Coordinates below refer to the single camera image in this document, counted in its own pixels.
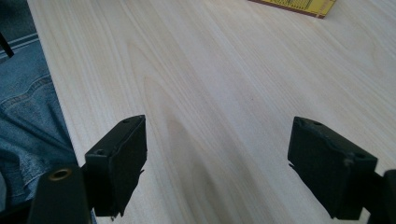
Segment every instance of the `screw hole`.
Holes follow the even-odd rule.
[[[97,149],[97,150],[95,151],[95,154],[96,154],[96,155],[105,155],[105,151],[102,150],[102,149]]]
[[[72,170],[70,170],[70,169],[60,169],[60,170],[53,172],[49,176],[49,180],[52,180],[52,181],[63,180],[65,178],[67,178],[68,176],[70,176],[71,174],[72,174]]]

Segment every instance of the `denim jeans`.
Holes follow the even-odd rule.
[[[77,160],[36,42],[0,64],[0,172],[6,205],[32,199],[38,178],[60,164]]]

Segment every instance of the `wooden table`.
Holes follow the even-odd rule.
[[[115,223],[344,223],[289,168],[294,116],[396,167],[395,1],[338,0],[325,20],[246,0],[29,6],[80,164],[147,116],[146,172]]]

